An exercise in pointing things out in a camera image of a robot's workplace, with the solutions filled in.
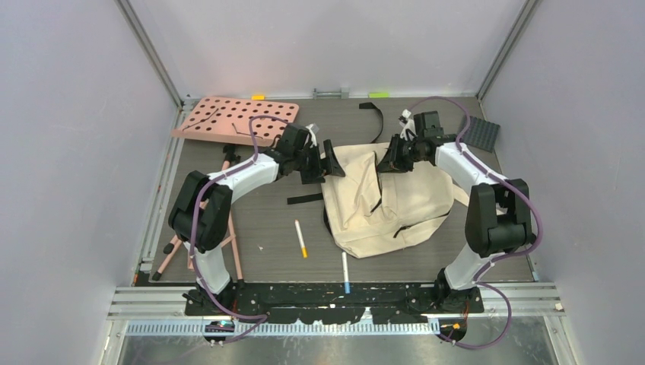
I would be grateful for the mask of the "cream canvas backpack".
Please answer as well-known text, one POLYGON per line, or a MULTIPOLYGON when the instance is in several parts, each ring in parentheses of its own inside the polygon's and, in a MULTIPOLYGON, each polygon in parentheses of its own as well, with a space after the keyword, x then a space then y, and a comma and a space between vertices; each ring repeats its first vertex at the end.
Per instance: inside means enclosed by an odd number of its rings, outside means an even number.
POLYGON ((321 193, 292 197, 288 204, 322 200, 323 222, 335 244, 358 259, 417 246, 440 228, 454 202, 468 194, 427 162, 403 174, 379 173, 385 143, 336 147, 344 177, 331 176, 321 193))

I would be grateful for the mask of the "blue capped white marker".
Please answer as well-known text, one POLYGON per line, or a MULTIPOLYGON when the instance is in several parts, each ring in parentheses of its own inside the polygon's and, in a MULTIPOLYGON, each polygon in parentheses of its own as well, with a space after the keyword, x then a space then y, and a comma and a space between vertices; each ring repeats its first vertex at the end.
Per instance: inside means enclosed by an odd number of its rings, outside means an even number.
POLYGON ((343 273, 343 279, 344 279, 345 293, 349 294, 351 292, 351 284, 350 284, 349 272, 348 272, 348 255, 346 252, 342 253, 342 273, 343 273))

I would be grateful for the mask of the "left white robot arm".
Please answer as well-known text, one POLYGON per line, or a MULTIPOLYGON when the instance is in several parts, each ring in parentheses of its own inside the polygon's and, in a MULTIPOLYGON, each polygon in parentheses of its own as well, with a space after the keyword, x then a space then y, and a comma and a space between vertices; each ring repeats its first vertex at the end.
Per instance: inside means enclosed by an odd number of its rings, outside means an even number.
POLYGON ((216 315, 227 313, 233 294, 221 243, 228 232, 232 204, 260 186, 297 171, 303 184, 323 183, 326 176, 345 176, 332 142, 320 147, 310 129, 287 124, 274 147, 256 151, 244 162, 217 173, 189 173, 170 209, 168 224, 187 243, 204 304, 216 315))

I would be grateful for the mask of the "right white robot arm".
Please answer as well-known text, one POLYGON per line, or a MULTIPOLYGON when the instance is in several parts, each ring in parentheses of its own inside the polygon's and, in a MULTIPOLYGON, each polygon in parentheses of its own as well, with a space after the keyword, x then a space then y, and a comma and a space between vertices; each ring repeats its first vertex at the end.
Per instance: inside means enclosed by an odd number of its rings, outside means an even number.
POLYGON ((522 179, 494 172, 457 135, 445 133, 436 111, 413 114, 406 109, 399 122, 402 130, 392 137, 377 171, 407 173, 415 163, 427 161, 447 173, 469 198, 466 245, 434 282, 435 304, 453 312, 496 259, 534 243, 529 188, 522 179))

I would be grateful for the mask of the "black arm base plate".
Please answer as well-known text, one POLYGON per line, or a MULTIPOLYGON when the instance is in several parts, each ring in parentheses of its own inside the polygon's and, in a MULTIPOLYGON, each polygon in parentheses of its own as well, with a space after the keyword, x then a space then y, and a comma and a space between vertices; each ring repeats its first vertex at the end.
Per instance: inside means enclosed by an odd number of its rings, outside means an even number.
POLYGON ((426 315, 460 317, 483 313, 479 289, 444 293, 432 283, 248 283, 231 284, 213 303, 195 287, 183 294, 187 316, 232 312, 242 323, 355 324, 368 315, 375 324, 415 324, 426 315))

